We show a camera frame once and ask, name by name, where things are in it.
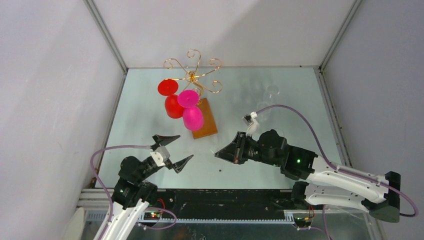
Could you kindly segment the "pink wine glass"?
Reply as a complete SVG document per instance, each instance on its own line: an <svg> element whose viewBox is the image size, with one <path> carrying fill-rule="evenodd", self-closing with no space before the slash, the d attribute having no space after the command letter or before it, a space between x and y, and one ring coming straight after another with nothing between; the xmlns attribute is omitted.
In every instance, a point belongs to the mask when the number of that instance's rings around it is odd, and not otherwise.
<svg viewBox="0 0 424 240"><path fill-rule="evenodd" d="M202 111L197 107L200 97L194 90L184 90L178 97L178 103L184 108L183 123L190 131L198 131L204 125L204 117Z"/></svg>

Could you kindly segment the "red wine glass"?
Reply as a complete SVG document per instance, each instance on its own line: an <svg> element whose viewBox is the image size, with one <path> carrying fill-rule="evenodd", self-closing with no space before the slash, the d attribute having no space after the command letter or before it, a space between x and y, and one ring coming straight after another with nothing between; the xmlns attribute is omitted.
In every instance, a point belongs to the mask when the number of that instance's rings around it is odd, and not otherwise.
<svg viewBox="0 0 424 240"><path fill-rule="evenodd" d="M178 88L178 83L170 78L162 80L157 87L158 93L166 97L164 102L165 111L172 119L181 118L184 111L184 108L178 103L178 95L176 95Z"/></svg>

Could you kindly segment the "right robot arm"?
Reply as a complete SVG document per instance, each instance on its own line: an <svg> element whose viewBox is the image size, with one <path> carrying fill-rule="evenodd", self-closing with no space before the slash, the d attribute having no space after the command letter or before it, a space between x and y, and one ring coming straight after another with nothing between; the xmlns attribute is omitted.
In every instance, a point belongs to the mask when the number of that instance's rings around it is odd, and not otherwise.
<svg viewBox="0 0 424 240"><path fill-rule="evenodd" d="M281 174L295 181L290 201L297 209L332 205L361 210L388 223L400 221L400 196L395 192L400 189L400 174L389 171L376 175L334 165L313 151L289 145L274 129L262 133L258 140L239 131L214 156L236 165L253 160L278 167Z"/></svg>

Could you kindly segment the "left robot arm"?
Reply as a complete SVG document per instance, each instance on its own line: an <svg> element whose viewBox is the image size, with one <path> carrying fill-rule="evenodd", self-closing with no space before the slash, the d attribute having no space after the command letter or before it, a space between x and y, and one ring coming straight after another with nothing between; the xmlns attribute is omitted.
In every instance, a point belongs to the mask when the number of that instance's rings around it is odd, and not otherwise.
<svg viewBox="0 0 424 240"><path fill-rule="evenodd" d="M128 238L133 227L138 224L139 218L145 212L154 214L167 213L173 217L170 226L177 223L177 216L170 210L155 207L158 202L158 187L149 182L148 177L152 176L162 168L174 170L180 173L191 155L173 163L166 146L178 138L179 135L162 136L155 134L152 145L116 145L97 150L90 158L90 167L97 183L103 188L108 199L108 211L100 229L95 235L96 240L125 240ZM120 163L118 172L119 179L110 193L105 186L94 166L94 158L105 151L114 149L144 149L149 151L149 156L144 160L139 160L134 156L125 157Z"/></svg>

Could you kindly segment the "clear wine glass far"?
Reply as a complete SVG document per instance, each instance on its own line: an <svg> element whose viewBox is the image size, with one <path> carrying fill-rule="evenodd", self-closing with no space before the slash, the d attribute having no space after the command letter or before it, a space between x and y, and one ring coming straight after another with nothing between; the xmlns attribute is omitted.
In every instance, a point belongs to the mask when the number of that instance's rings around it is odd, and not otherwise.
<svg viewBox="0 0 424 240"><path fill-rule="evenodd" d="M280 90L275 84L269 85L264 90L260 101L256 105L257 109L263 109L270 105L274 105L279 98Z"/></svg>

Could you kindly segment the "gold rack wooden base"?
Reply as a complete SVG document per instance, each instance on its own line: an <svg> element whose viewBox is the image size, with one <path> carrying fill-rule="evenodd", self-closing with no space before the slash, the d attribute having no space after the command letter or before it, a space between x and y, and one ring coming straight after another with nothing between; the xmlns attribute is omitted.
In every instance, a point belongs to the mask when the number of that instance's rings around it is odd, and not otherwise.
<svg viewBox="0 0 424 240"><path fill-rule="evenodd" d="M218 133L218 128L207 98L202 97L204 92L217 94L223 89L218 80L212 81L212 89L200 82L200 79L219 70L223 62L218 58L211 58L209 65L214 68L206 73L199 72L202 55L197 49L190 49L186 56L189 59L198 57L194 69L189 70L177 59L168 58L164 61L164 68L171 70L178 64L185 72L182 78L166 78L162 80L157 91L165 97L164 108L171 119L182 119L184 127L192 134L193 139L200 139Z"/></svg>

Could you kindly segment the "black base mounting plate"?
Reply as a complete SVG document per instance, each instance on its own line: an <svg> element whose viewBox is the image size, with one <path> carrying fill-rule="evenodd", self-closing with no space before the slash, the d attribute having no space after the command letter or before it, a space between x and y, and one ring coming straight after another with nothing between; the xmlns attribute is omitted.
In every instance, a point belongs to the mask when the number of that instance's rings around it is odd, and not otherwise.
<svg viewBox="0 0 424 240"><path fill-rule="evenodd" d="M157 198L179 221L288 221L311 209L281 189L160 189Z"/></svg>

